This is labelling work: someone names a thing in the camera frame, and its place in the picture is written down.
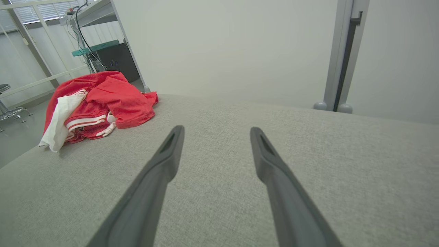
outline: black cable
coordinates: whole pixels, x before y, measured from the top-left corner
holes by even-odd
[[[66,17],[66,19],[65,19],[65,24],[67,25],[67,32],[70,34],[70,36],[72,36],[73,39],[75,39],[75,40],[78,42],[78,50],[79,50],[79,52],[82,54],[81,62],[82,62],[83,64],[87,65],[87,68],[88,68],[90,74],[93,74],[93,73],[94,73],[93,67],[92,67],[91,64],[88,62],[88,60],[87,60],[87,63],[84,62],[84,58],[87,58],[87,57],[85,57],[85,54],[82,52],[82,48],[81,48],[81,46],[79,45],[79,40],[77,40],[77,38],[74,37],[74,36],[70,33],[70,30],[68,29],[67,20],[68,20],[68,18]],[[72,26],[72,19],[70,19],[69,22],[70,22],[70,26],[71,26],[73,32],[74,32],[76,35],[78,35],[78,34],[75,32],[75,29],[74,29],[73,26]]]
[[[91,50],[90,46],[88,45],[87,40],[85,40],[84,35],[82,34],[81,28],[80,28],[80,26],[79,26],[79,22],[78,22],[78,12],[81,10],[82,7],[86,6],[87,3],[88,3],[88,0],[86,0],[85,3],[84,3],[83,5],[81,5],[81,6],[78,8],[78,10],[76,11],[76,13],[75,13],[75,15],[76,15],[76,27],[78,28],[78,31],[79,31],[79,33],[81,34],[81,37],[82,37],[83,41],[84,41],[85,44],[87,45],[87,47],[88,47],[89,52],[91,53],[91,55],[92,55],[96,60],[98,60],[98,61],[102,64],[102,66],[104,66],[104,64],[102,63],[102,61],[101,61],[100,59],[98,59],[98,58],[93,54],[93,51]]]

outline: red clothing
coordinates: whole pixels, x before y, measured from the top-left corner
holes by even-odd
[[[61,84],[50,99],[44,132],[49,126],[58,98],[86,94],[85,100],[73,111],[64,125],[69,130],[67,142],[103,137],[97,134],[114,122],[119,129],[134,127],[150,120],[158,102],[157,93],[142,94],[129,84],[122,73],[104,71],[81,76]]]

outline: computer tower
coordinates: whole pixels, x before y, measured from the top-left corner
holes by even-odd
[[[122,72],[128,82],[133,82],[140,78],[133,57],[128,47],[122,43],[107,47],[94,52],[106,70]]]

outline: white railing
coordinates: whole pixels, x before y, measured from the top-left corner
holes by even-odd
[[[4,93],[0,94],[0,98],[7,97],[7,96],[9,96],[9,95],[11,95],[11,94],[15,94],[15,93],[17,93],[17,92],[20,92],[20,91],[26,90],[26,89],[28,89],[28,88],[31,88],[31,87],[34,87],[34,86],[40,85],[40,84],[42,84],[42,83],[48,82],[48,81],[50,81],[50,80],[56,79],[56,78],[61,77],[61,76],[65,76],[65,75],[67,75],[67,74],[70,75],[71,78],[74,78],[74,77],[75,77],[75,76],[73,75],[74,72],[76,72],[76,71],[78,71],[78,70],[82,70],[82,69],[87,68],[86,65],[83,65],[83,66],[80,66],[80,67],[77,67],[77,68],[74,68],[74,69],[70,69],[70,68],[69,68],[69,64],[68,64],[68,59],[69,59],[69,58],[65,56],[65,53],[64,53],[64,52],[62,52],[61,47],[60,47],[59,44],[56,42],[56,38],[55,38],[55,36],[53,36],[53,34],[51,33],[51,31],[49,30],[49,28],[48,28],[46,22],[45,22],[44,19],[43,19],[43,16],[42,16],[40,10],[38,9],[38,5],[43,5],[43,4],[55,4],[55,3],[61,3],[61,2],[66,2],[66,0],[42,0],[42,1],[27,2],[27,3],[20,3],[20,4],[0,5],[0,10],[9,10],[9,9],[20,8],[20,7],[33,7],[34,10],[35,10],[35,13],[36,13],[37,16],[38,16],[38,19],[39,19],[40,22],[41,22],[41,25],[43,26],[43,28],[44,28],[44,30],[45,30],[47,36],[49,37],[50,42],[52,43],[53,47],[55,48],[56,53],[58,54],[58,56],[59,56],[59,58],[61,59],[61,61],[62,61],[63,65],[64,65],[64,67],[66,68],[66,71],[65,71],[65,72],[58,73],[58,74],[55,74],[55,75],[49,70],[49,71],[50,71],[50,74],[51,74],[52,76],[47,77],[47,78],[44,78],[44,79],[42,79],[42,80],[36,80],[35,77],[34,77],[34,79],[36,80],[35,82],[30,83],[30,84],[27,84],[27,85],[22,86],[22,87],[19,87],[19,88],[16,88],[16,89],[13,89],[13,90],[10,90],[10,91],[7,91],[7,92],[4,92]],[[12,46],[14,47],[15,51],[17,52],[18,56],[20,56],[19,52],[17,51],[16,46],[15,46],[14,43],[9,39],[9,37],[7,36],[7,33],[5,32],[5,30],[4,30],[4,28],[1,26],[1,24],[0,24],[0,29],[1,29],[1,30],[3,31],[3,33],[6,35],[6,37],[8,38],[8,40],[10,41],[10,43],[12,44]],[[35,43],[34,43],[33,40],[28,40],[28,42],[32,42],[32,43],[34,44],[34,46],[35,46]]]

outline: white wall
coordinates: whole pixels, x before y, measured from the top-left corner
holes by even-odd
[[[354,114],[439,124],[438,13],[438,0],[370,0],[347,98]]]
[[[152,91],[312,108],[337,0],[112,0]]]
[[[110,22],[85,27],[81,30],[83,31],[83,34],[90,46],[112,40],[119,40],[120,42],[123,42],[123,34],[118,22]],[[51,25],[49,26],[49,31],[55,37],[55,42],[58,43],[59,47],[62,47],[65,57],[68,58],[67,62],[70,69],[85,65],[82,63],[81,57],[73,57],[71,54],[72,51],[78,50],[78,44],[76,40],[67,34],[66,26]],[[52,73],[58,74],[66,71],[66,68],[56,53],[56,50],[50,42],[49,37],[44,29],[42,27],[31,29],[29,30],[29,33],[34,38],[37,48],[43,55],[43,58]],[[17,56],[17,52],[14,50],[12,44],[9,42],[6,36],[0,35],[0,57],[2,58],[0,59],[0,75],[2,76],[2,81],[0,84],[8,83],[11,85],[10,90],[13,90],[46,78],[31,51],[24,44],[21,35],[18,32],[9,33],[8,35],[25,63]],[[88,73],[88,69],[83,69],[74,72],[74,77],[79,77]],[[71,77],[66,75],[57,78],[57,81],[59,84],[61,84],[70,79]],[[52,84],[50,82],[45,82],[18,93],[1,97],[0,99],[6,106],[11,106],[42,93],[48,92],[52,89]]]

